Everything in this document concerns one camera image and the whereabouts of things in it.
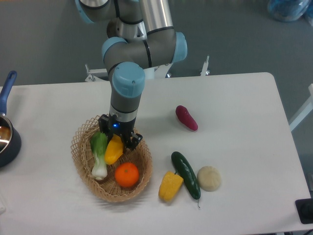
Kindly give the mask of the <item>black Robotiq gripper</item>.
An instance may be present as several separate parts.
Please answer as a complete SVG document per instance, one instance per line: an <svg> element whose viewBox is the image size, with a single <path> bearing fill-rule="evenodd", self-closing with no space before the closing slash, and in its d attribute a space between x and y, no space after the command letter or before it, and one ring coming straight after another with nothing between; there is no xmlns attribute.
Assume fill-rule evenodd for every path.
<svg viewBox="0 0 313 235"><path fill-rule="evenodd" d="M134 132L134 124L136 118L128 122L117 120L116 115L103 114L98 119L99 130L107 137L107 142L110 142L114 135L117 135L125 142L125 147L130 150L135 150L139 145L143 136Z"/></svg>

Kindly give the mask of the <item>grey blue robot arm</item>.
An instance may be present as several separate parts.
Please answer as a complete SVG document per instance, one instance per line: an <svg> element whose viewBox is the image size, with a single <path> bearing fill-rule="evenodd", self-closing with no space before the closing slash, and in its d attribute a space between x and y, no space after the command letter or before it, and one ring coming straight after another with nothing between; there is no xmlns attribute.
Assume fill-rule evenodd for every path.
<svg viewBox="0 0 313 235"><path fill-rule="evenodd" d="M99 127L109 140L117 135L133 150L142 140L134 124L144 71L184 60L185 36L174 30L166 0L78 0L76 7L88 23L116 23L101 49L112 92L109 114L100 117Z"/></svg>

